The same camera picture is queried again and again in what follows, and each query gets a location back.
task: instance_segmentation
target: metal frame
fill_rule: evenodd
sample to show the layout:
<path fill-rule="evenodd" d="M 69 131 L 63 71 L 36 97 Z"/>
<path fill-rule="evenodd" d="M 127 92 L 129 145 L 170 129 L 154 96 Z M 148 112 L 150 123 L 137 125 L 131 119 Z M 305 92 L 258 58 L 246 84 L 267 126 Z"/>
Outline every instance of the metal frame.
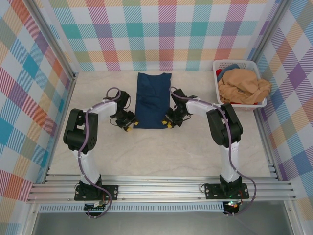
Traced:
<path fill-rule="evenodd" d="M 45 166 L 45 169 L 44 169 L 45 174 L 42 175 L 41 180 L 40 180 L 43 183 L 45 182 L 45 178 L 46 178 L 46 176 L 48 174 L 48 171 L 50 169 L 50 166 L 51 166 L 51 163 L 52 163 L 52 159 L 53 159 L 53 156 L 54 156 L 54 152 L 56 150 L 59 138 L 61 136 L 62 127 L 63 127 L 64 122 L 65 122 L 65 117 L 67 115 L 67 110 L 68 110 L 68 107 L 69 107 L 70 100 L 72 99 L 72 96 L 73 96 L 73 92 L 74 92 L 74 88 L 75 88 L 75 85 L 76 85 L 77 77 L 78 77 L 78 73 L 75 74 L 73 80 L 71 80 L 71 82 L 70 82 L 70 87 L 69 87 L 69 90 L 68 90 L 67 99 L 66 99 L 65 105 L 64 105 L 64 111 L 63 111 L 62 116 L 61 116 L 60 125 L 59 125 L 57 133 L 56 133 L 56 138 L 55 138 L 55 141 L 53 143 L 53 148 L 52 148 L 52 151 L 50 153 L 50 158 L 48 159 L 48 164 Z"/>
<path fill-rule="evenodd" d="M 102 176 L 102 184 L 119 185 L 117 202 L 207 202 L 200 192 L 203 183 L 219 183 L 218 177 L 127 177 Z M 44 184 L 34 184 L 29 203 L 77 203 L 74 201 L 74 187 L 80 175 L 48 175 Z M 295 193 L 289 181 L 277 177 L 256 177 L 258 194 L 256 200 L 294 200 Z M 254 186 L 247 183 L 252 193 Z"/>
<path fill-rule="evenodd" d="M 72 70 L 70 64 L 68 63 L 67 58 L 65 57 L 61 47 L 59 46 L 57 40 L 55 39 L 49 25 L 45 21 L 37 4 L 34 2 L 34 0 L 23 0 L 23 2 L 26 5 L 32 17 L 34 18 L 34 20 L 36 21 L 37 25 L 39 26 L 39 29 L 44 35 L 48 44 L 53 49 L 53 52 L 60 61 L 60 64 L 62 65 L 64 71 L 71 79 L 74 79 L 75 72 Z"/>
<path fill-rule="evenodd" d="M 39 208 L 40 208 L 40 204 L 32 204 L 31 207 L 29 208 L 28 215 L 27 215 L 27 222 L 24 225 L 24 227 L 21 229 L 22 235 L 32 234 L 35 223 L 36 223 Z"/>
<path fill-rule="evenodd" d="M 67 40 L 67 37 L 66 37 L 66 35 L 65 35 L 61 25 L 60 25 L 60 22 L 58 21 L 56 15 L 54 14 L 52 6 L 49 3 L 49 0 L 41 0 L 41 3 L 44 6 L 46 13 L 49 15 L 49 19 L 53 23 L 53 26 L 54 26 L 55 30 L 57 31 L 57 33 L 60 37 L 60 40 L 61 40 L 63 46 L 65 47 L 66 52 L 68 53 L 68 55 L 72 59 L 73 68 L 76 69 L 76 72 L 81 71 L 82 69 L 80 67 L 80 63 L 78 62 L 78 60 L 74 54 L 74 51 L 73 51 L 71 45 L 69 44 L 69 41 Z"/>
<path fill-rule="evenodd" d="M 281 19 L 283 18 L 285 12 L 288 10 L 292 1 L 293 0 L 281 0 L 281 2 L 279 3 L 277 10 L 274 13 L 273 18 L 270 21 L 268 28 L 266 29 L 264 36 L 263 36 L 258 48 L 255 50 L 254 55 L 251 59 L 255 63 L 257 63 L 260 60 L 265 47 L 267 46 L 267 44 L 271 40 L 272 36 L 274 35 Z"/>
<path fill-rule="evenodd" d="M 264 124 L 264 121 L 262 119 L 262 114 L 260 109 L 254 110 L 255 119 L 258 125 L 259 133 L 262 140 L 262 145 L 266 154 L 266 157 L 268 159 L 268 162 L 273 165 L 275 169 L 275 173 L 277 174 L 277 178 L 282 181 L 282 175 L 278 167 L 278 163 L 276 159 L 274 158 L 274 153 L 272 150 L 272 147 L 270 145 L 270 141 L 268 138 L 268 135 L 266 134 L 266 127 Z M 299 206 L 297 204 L 297 201 L 295 200 L 284 200 L 285 209 L 287 211 L 287 215 L 292 227 L 292 230 L 294 234 L 296 235 L 304 235 L 306 234 L 303 230 L 303 227 L 301 225 L 301 214 L 299 210 Z"/>

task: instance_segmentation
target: white laundry basket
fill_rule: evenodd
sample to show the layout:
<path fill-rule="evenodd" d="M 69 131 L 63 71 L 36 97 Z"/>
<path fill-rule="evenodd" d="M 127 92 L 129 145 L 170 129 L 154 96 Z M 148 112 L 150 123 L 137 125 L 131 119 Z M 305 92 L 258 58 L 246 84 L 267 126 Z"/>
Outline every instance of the white laundry basket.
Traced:
<path fill-rule="evenodd" d="M 252 70 L 253 72 L 256 73 L 256 76 L 259 79 L 261 79 L 259 69 L 253 61 L 249 60 L 215 60 L 213 62 L 213 73 L 214 73 L 214 81 L 215 81 L 215 89 L 216 89 L 216 96 L 217 96 L 217 101 L 219 104 L 223 104 L 220 99 L 220 92 L 219 92 L 219 86 L 218 86 L 218 81 L 217 81 L 217 76 L 216 76 L 216 70 L 218 69 L 225 69 L 227 66 L 232 65 L 232 64 L 237 64 L 241 69 L 247 69 L 247 70 Z M 256 108 L 262 108 L 265 107 L 267 104 L 266 98 L 262 102 L 259 102 L 258 104 L 232 104 L 232 106 L 236 109 L 242 109 L 242 110 L 253 110 Z"/>

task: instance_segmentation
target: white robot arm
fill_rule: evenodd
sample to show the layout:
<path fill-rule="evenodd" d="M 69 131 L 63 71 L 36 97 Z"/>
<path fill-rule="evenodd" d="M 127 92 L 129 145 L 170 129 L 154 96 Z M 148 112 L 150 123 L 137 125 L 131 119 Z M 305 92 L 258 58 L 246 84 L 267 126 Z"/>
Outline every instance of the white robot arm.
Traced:
<path fill-rule="evenodd" d="M 206 105 L 203 103 L 199 103 L 196 101 L 188 101 L 186 103 L 187 111 L 190 114 L 196 114 L 201 117 L 207 118 L 207 112 L 211 110 L 215 110 L 212 105 Z M 234 142 L 231 145 L 231 158 L 234 166 L 238 169 L 238 148 L 239 148 L 239 142 Z M 227 182 L 233 182 L 239 178 L 239 175 L 235 170 L 232 168 L 229 162 L 229 149 L 226 148 L 223 145 L 220 145 L 220 153 L 222 158 L 222 172 L 221 176 L 227 181 Z"/>
<path fill-rule="evenodd" d="M 106 100 L 103 100 L 103 105 L 93 109 L 90 113 L 98 114 L 98 122 L 102 122 L 105 119 L 109 118 L 116 114 L 117 111 L 117 103 L 109 102 L 106 103 Z M 73 150 L 74 156 L 78 159 L 78 150 Z M 96 162 L 93 156 L 93 149 L 88 151 L 86 154 L 81 153 L 81 162 L 84 173 L 94 184 L 99 180 L 100 173 L 97 170 Z M 89 182 L 81 177 L 81 181 L 85 184 L 89 184 Z"/>

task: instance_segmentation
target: aluminum rail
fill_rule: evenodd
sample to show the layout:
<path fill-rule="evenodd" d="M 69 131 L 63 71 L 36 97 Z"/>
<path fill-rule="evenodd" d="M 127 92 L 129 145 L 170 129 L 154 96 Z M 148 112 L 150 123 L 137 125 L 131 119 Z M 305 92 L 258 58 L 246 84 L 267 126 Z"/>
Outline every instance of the aluminum rail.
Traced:
<path fill-rule="evenodd" d="M 77 203 L 74 187 L 79 175 L 47 175 L 44 184 L 34 184 L 29 203 Z M 218 177 L 128 177 L 102 176 L 102 184 L 119 185 L 117 202 L 220 202 L 225 199 L 206 200 L 200 192 L 204 183 L 219 183 Z M 289 181 L 276 177 L 255 177 L 257 201 L 294 200 L 295 193 Z M 252 182 L 245 181 L 250 196 Z"/>

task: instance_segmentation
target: metal base plate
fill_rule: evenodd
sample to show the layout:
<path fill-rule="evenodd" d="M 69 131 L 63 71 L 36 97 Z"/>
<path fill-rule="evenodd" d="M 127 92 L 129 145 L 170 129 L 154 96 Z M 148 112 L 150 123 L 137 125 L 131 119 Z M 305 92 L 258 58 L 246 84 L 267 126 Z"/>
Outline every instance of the metal base plate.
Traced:
<path fill-rule="evenodd" d="M 204 184 L 204 192 L 206 199 L 248 199 L 249 198 L 249 191 L 246 184 L 242 184 L 241 189 L 239 190 L 240 193 L 233 195 L 231 198 L 226 198 L 220 188 L 220 184 Z"/>
<path fill-rule="evenodd" d="M 116 201 L 117 200 L 118 185 L 102 185 L 101 187 L 111 194 L 112 201 Z M 109 200 L 109 196 L 106 193 L 101 193 L 98 198 L 95 198 L 93 200 L 94 201 L 98 201 L 98 200 L 102 201 L 103 199 L 105 199 L 107 201 L 107 200 Z M 90 200 L 90 199 L 81 196 L 81 194 L 75 194 L 74 200 L 75 201 L 86 201 L 86 200 Z"/>

